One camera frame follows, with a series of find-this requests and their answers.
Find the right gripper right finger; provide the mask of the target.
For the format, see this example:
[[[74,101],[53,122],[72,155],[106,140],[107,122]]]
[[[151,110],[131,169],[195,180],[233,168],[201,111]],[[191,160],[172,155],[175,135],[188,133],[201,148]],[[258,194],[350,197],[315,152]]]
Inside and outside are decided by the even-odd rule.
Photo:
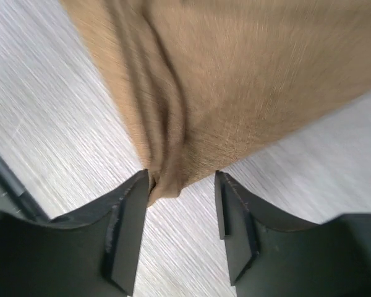
[[[222,171],[215,200],[238,296],[371,296],[371,213],[312,223]]]

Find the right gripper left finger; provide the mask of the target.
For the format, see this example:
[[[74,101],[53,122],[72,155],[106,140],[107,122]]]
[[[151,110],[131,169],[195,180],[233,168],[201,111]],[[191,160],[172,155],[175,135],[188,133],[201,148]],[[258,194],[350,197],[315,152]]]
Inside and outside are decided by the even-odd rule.
[[[132,296],[148,182],[141,170],[48,222],[0,211],[0,296]]]

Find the brown cloth napkin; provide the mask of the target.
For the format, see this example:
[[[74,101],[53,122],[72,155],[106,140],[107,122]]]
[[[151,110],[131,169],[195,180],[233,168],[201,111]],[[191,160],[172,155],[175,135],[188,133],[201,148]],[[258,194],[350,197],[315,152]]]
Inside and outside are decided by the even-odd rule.
[[[371,90],[371,1],[63,1],[150,203]]]

